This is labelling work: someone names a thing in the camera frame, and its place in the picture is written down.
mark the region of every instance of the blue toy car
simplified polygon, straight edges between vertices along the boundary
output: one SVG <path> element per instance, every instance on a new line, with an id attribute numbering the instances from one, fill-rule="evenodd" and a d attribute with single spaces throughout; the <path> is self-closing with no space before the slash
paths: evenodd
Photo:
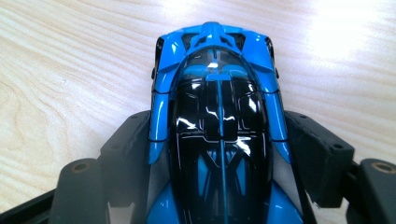
<path id="1" fill-rule="evenodd" d="M 290 150 L 271 39 L 207 22 L 161 36 L 155 56 L 148 163 L 166 150 L 170 181 L 148 224 L 302 223 L 273 178 Z"/>
<path id="2" fill-rule="evenodd" d="M 349 201 L 348 223 L 396 223 L 396 165 L 284 111 L 266 35 L 207 22 L 161 36 L 150 111 L 132 115 L 96 159 L 73 161 L 56 190 L 1 223 L 315 224 Z"/>

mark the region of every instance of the wood grain surface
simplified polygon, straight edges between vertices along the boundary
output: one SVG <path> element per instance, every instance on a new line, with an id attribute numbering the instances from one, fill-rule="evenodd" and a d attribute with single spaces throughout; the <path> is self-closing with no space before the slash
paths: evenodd
<path id="1" fill-rule="evenodd" d="M 286 109 L 396 162 L 396 1 L 1 1 L 0 212 L 55 188 L 149 109 L 159 35 L 205 21 L 269 35 Z M 346 223 L 345 208 L 316 209 Z"/>

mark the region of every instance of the blue stripe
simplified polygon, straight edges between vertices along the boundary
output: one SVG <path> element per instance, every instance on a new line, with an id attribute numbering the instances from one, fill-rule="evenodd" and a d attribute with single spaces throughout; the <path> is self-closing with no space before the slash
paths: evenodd
<path id="1" fill-rule="evenodd" d="M 267 115 L 270 122 L 270 134 L 272 140 L 286 140 L 288 135 L 286 133 L 286 124 L 283 117 L 283 107 L 279 92 L 265 93 L 264 97 L 267 104 Z"/>
<path id="2" fill-rule="evenodd" d="M 224 150 L 224 111 L 221 95 L 221 83 L 217 81 L 218 97 L 219 97 L 219 134 L 220 134 L 220 155 L 221 155 L 221 182 L 222 182 L 222 195 L 223 195 L 223 210 L 224 210 L 224 224 L 228 224 L 228 206 L 227 206 L 227 179 L 225 176 L 225 150 Z"/>
<path id="3" fill-rule="evenodd" d="M 206 81 L 231 81 L 231 76 L 228 74 L 209 74 L 205 77 Z"/>
<path id="4" fill-rule="evenodd" d="M 246 181 L 246 171 L 245 171 L 245 161 L 242 159 L 239 162 L 238 167 L 236 167 L 236 176 L 238 177 L 239 186 L 241 188 L 242 195 L 247 193 L 247 181 Z"/>
<path id="5" fill-rule="evenodd" d="M 168 102 L 169 94 L 154 92 L 149 140 L 163 141 L 166 139 L 168 132 Z"/>
<path id="6" fill-rule="evenodd" d="M 200 155 L 198 157 L 198 192 L 200 196 L 204 195 L 205 182 L 207 180 L 207 166 L 204 158 Z"/>

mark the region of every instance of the toy car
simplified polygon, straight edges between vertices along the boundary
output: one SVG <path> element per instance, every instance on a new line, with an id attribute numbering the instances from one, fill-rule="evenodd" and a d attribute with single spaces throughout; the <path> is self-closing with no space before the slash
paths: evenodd
<path id="1" fill-rule="evenodd" d="M 284 111 L 271 39 L 207 22 L 161 36 L 150 111 L 129 117 L 101 156 L 71 162 L 56 190 L 2 223 L 316 223 L 310 200 L 349 223 L 396 223 L 396 166 Z"/>
<path id="2" fill-rule="evenodd" d="M 273 179 L 290 152 L 270 38 L 207 22 L 160 37 L 155 62 L 148 162 L 166 148 L 171 180 L 148 223 L 302 223 Z"/>

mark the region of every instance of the screw hole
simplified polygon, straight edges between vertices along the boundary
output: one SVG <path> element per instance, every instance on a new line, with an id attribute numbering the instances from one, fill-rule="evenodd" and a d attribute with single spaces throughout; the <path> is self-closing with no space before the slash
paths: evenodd
<path id="1" fill-rule="evenodd" d="M 74 165 L 73 167 L 72 167 L 72 172 L 73 173 L 81 173 L 81 172 L 84 172 L 84 171 L 86 171 L 86 170 L 88 170 L 88 168 L 90 167 L 90 164 L 89 163 L 87 163 L 87 162 L 82 162 L 82 163 L 79 163 L 79 164 L 76 164 L 76 165 Z"/>
<path id="2" fill-rule="evenodd" d="M 396 169 L 393 166 L 388 165 L 384 162 L 373 162 L 372 166 L 379 172 L 389 175 L 396 175 Z"/>
<path id="3" fill-rule="evenodd" d="M 337 143 L 333 144 L 333 146 L 336 147 L 336 148 L 343 148 L 343 146 L 341 146 L 340 144 L 337 144 Z"/>

